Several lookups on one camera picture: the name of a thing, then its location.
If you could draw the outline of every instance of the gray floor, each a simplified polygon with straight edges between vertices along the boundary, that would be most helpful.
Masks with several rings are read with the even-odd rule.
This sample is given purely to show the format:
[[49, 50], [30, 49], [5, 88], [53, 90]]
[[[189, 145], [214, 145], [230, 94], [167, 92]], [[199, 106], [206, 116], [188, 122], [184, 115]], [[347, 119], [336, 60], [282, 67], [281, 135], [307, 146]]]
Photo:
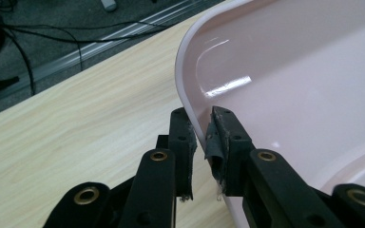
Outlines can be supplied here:
[[[153, 4], [151, 0], [117, 0], [118, 8], [113, 12], [106, 12], [103, 9], [100, 0], [79, 0], [77, 2], [64, 0], [19, 0], [14, 12], [1, 13], [1, 15], [3, 21], [6, 24], [11, 25], [44, 24], [55, 27], [88, 28], [108, 26], [128, 21], [141, 21], [167, 9], [174, 11], [178, 10], [178, 13], [167, 12], [168, 16], [169, 14], [172, 15], [169, 18], [164, 18], [162, 21], [159, 21], [163, 25], [173, 25], [206, 10], [219, 2], [221, 2], [221, 0], [158, 0], [156, 4]], [[184, 10], [176, 7], [179, 5], [184, 7]], [[102, 30], [72, 30], [71, 33], [78, 40], [90, 40], [102, 38], [123, 28], [125, 28], [125, 26]], [[71, 39], [68, 34], [61, 30], [41, 29], [35, 31], [50, 36]], [[31, 67], [36, 74], [39, 72], [39, 67], [47, 66], [48, 63], [61, 59], [71, 52], [77, 51], [77, 46], [75, 44], [61, 43], [18, 32], [15, 32], [14, 34], [16, 35], [18, 43], [28, 55]], [[86, 69], [100, 63], [104, 59], [138, 44], [148, 37], [150, 37], [150, 35], [139, 39], [128, 40], [110, 49], [99, 51], [99, 53], [93, 56], [84, 56], [82, 68]], [[46, 76], [34, 75], [37, 93], [51, 86], [55, 86], [80, 71], [81, 66], [76, 63], [73, 66], [67, 66], [60, 71], [53, 72]], [[0, 91], [0, 111], [16, 105], [31, 96], [26, 65], [18, 49], [9, 39], [7, 39], [4, 48], [2, 48], [0, 52], [0, 80], [8, 79], [13, 76], [19, 76], [20, 82]]]

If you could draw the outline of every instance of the light wood grain surface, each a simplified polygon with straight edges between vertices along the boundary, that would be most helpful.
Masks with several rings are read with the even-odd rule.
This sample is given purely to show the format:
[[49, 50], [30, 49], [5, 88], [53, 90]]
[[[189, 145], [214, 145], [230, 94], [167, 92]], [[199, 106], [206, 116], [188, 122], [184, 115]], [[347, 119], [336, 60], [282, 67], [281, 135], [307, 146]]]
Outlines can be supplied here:
[[[168, 133], [182, 106], [178, 46], [195, 16], [0, 113], [0, 227], [41, 227], [70, 188], [110, 188], [135, 175], [142, 154]], [[199, 148], [194, 201], [178, 202], [177, 227], [232, 227]]]

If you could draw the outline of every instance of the white object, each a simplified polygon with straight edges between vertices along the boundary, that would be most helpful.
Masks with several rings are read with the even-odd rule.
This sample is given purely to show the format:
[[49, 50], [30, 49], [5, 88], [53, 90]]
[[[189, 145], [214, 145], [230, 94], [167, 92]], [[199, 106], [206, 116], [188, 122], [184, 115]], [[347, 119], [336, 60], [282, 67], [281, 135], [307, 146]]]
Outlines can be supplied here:
[[[232, 1], [186, 33], [176, 84], [202, 147], [212, 105], [311, 186], [365, 186], [365, 1]], [[239, 227], [240, 199], [226, 199]]]
[[117, 9], [117, 3], [114, 0], [102, 0], [102, 3], [106, 11], [114, 11]]

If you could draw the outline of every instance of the floor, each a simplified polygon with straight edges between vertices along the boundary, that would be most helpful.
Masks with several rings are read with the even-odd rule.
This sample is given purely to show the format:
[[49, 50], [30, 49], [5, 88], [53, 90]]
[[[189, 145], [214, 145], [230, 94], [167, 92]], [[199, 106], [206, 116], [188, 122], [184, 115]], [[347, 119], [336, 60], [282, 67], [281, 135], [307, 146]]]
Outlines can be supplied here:
[[[222, 0], [116, 0], [117, 9], [105, 11], [100, 0], [34, 1], [18, 0], [13, 11], [0, 12], [2, 22], [12, 25], [6, 29], [15, 37], [32, 68], [35, 92], [39, 93], [147, 39], [156, 32], [206, 10]], [[119, 23], [131, 22], [115, 27]], [[39, 29], [30, 25], [40, 25]], [[65, 43], [20, 32], [36, 32], [49, 37], [88, 41], [114, 39], [107, 43]], [[133, 39], [118, 40], [123, 36]], [[0, 50], [0, 80], [18, 76], [19, 82], [0, 90], [0, 112], [32, 96], [25, 60], [16, 45], [7, 37]]]

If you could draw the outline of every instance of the metal rivet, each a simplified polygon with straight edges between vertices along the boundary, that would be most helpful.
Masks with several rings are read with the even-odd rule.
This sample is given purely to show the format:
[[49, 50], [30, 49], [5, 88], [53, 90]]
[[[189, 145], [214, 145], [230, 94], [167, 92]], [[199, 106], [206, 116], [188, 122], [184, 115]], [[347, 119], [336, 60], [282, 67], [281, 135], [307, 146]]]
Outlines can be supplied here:
[[79, 205], [86, 205], [95, 201], [99, 196], [100, 192], [96, 187], [86, 187], [75, 195], [73, 201]]
[[273, 153], [267, 152], [267, 151], [259, 152], [258, 157], [261, 160], [264, 160], [264, 161], [267, 161], [267, 162], [272, 162], [272, 161], [277, 159], [277, 157]]
[[365, 191], [360, 189], [350, 189], [346, 193], [350, 199], [365, 206]]
[[167, 154], [162, 151], [157, 151], [150, 155], [150, 159], [156, 162], [164, 161], [167, 159]]

